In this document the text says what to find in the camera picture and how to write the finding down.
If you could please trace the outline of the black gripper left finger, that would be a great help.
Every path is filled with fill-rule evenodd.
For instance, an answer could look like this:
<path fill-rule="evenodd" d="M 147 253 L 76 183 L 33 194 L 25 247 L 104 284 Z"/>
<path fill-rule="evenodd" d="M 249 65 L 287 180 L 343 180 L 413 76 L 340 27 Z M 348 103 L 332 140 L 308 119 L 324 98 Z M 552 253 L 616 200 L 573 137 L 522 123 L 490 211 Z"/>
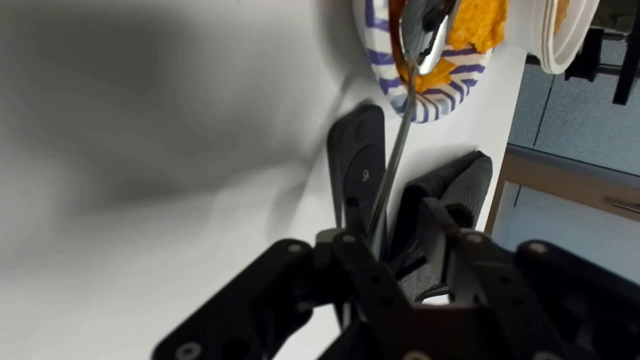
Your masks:
<path fill-rule="evenodd" d="M 366 236 L 384 175 L 384 110 L 362 103 L 344 114 L 329 131 L 327 152 L 337 224 Z"/>

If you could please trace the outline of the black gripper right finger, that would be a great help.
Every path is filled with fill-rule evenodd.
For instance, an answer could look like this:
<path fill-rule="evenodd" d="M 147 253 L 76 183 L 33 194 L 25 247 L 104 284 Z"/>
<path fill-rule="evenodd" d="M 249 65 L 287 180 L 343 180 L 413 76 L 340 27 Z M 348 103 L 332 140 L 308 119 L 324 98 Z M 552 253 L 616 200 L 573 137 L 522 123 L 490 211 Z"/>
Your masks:
<path fill-rule="evenodd" d="M 421 204 L 438 200 L 459 225 L 474 228 L 493 180 L 493 158 L 481 150 L 430 169 L 404 186 L 388 262 L 402 262 L 419 245 Z"/>

